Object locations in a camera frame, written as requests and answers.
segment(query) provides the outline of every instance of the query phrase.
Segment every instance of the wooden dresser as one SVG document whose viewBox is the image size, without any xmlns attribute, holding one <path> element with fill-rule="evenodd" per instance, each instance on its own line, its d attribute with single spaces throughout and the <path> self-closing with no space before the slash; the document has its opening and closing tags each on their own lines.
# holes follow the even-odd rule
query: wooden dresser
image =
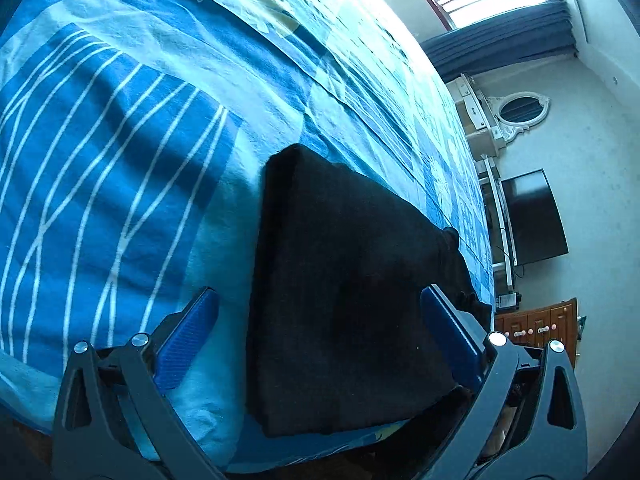
<svg viewBox="0 0 640 480">
<path fill-rule="evenodd" d="M 551 339 L 564 343 L 571 364 L 575 367 L 578 337 L 578 307 L 576 299 L 545 308 L 524 310 L 495 317 L 495 330 L 513 343 L 542 348 Z"/>
</svg>

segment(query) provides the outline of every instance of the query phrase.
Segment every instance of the blue gripper pad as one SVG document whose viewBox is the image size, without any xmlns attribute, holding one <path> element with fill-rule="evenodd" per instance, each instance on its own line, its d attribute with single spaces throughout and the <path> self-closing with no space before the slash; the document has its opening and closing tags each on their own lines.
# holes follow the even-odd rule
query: blue gripper pad
<svg viewBox="0 0 640 480">
<path fill-rule="evenodd" d="M 471 314 L 457 310 L 437 285 L 422 291 L 420 310 L 453 378 L 477 393 L 484 377 L 486 336 L 480 324 Z"/>
<path fill-rule="evenodd" d="M 207 288 L 190 303 L 171 335 L 156 355 L 154 382 L 160 391 L 176 388 L 207 340 L 218 319 L 218 295 Z"/>
</svg>

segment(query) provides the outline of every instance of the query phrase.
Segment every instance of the folded black garment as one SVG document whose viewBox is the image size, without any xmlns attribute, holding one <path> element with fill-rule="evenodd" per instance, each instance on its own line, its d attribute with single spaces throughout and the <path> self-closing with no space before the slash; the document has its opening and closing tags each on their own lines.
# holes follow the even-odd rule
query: folded black garment
<svg viewBox="0 0 640 480">
<path fill-rule="evenodd" d="M 267 436 L 405 420 L 451 391 L 418 301 L 437 283 L 489 319 L 458 241 L 302 145 L 270 158 L 246 342 L 247 407 Z"/>
</svg>

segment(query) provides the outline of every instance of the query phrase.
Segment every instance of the tv screen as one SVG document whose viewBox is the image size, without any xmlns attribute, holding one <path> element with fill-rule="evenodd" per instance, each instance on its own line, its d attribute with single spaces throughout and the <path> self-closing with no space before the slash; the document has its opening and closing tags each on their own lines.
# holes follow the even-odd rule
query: tv screen
<svg viewBox="0 0 640 480">
<path fill-rule="evenodd" d="M 502 181 L 518 265 L 567 254 L 556 201 L 543 170 Z"/>
</svg>

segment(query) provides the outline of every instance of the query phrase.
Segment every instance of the blue bedsheet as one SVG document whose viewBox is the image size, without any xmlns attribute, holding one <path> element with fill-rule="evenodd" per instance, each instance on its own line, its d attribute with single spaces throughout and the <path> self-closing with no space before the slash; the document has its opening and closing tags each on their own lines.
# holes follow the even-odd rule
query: blue bedsheet
<svg viewBox="0 0 640 480">
<path fill-rule="evenodd" d="M 24 0 L 0 36 L 0 114 L 0 400 L 36 428 L 50 429 L 78 340 L 120 345 L 202 285 L 220 316 L 168 397 L 220 467 L 298 462 L 401 425 L 266 439 L 245 415 L 262 170 L 294 142 L 457 228 L 494 302 L 454 104 L 381 0 Z"/>
</svg>

